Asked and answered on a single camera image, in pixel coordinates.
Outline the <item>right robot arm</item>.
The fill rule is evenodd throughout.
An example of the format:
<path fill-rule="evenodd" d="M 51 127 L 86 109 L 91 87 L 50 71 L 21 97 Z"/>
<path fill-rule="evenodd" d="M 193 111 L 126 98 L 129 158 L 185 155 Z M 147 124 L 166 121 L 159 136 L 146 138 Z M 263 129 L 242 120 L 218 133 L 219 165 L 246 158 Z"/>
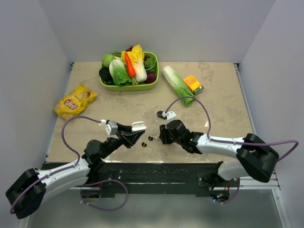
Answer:
<path fill-rule="evenodd" d="M 228 138 L 208 137 L 204 133 L 189 131 L 181 120 L 162 124 L 160 140 L 163 144 L 176 143 L 188 153 L 217 154 L 233 158 L 232 162 L 219 162 L 217 172 L 205 178 L 221 187 L 229 180 L 247 177 L 267 183 L 279 160 L 278 153 L 265 146 L 255 134 L 249 133 L 236 142 L 228 143 Z"/>

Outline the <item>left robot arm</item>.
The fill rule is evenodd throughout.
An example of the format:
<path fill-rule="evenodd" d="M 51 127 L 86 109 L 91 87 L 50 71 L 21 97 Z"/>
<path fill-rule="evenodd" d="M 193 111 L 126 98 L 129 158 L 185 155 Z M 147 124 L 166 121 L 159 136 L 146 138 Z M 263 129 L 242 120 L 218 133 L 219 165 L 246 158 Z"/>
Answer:
<path fill-rule="evenodd" d="M 50 170 L 28 169 L 9 187 L 5 195 L 11 204 L 10 213 L 18 219 L 33 214 L 42 202 L 70 188 L 98 182 L 96 173 L 104 164 L 103 159 L 120 146 L 131 148 L 145 133 L 143 121 L 130 126 L 115 121 L 102 120 L 108 138 L 104 142 L 91 140 L 83 156 L 77 160 Z"/>

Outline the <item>white earbud charging case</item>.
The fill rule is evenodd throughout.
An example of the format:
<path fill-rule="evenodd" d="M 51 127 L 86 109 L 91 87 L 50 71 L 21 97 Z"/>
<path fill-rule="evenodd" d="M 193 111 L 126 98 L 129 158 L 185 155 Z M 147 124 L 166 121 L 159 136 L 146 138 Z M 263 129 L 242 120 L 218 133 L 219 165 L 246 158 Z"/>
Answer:
<path fill-rule="evenodd" d="M 133 122 L 131 125 L 132 132 L 145 131 L 147 129 L 144 121 Z"/>

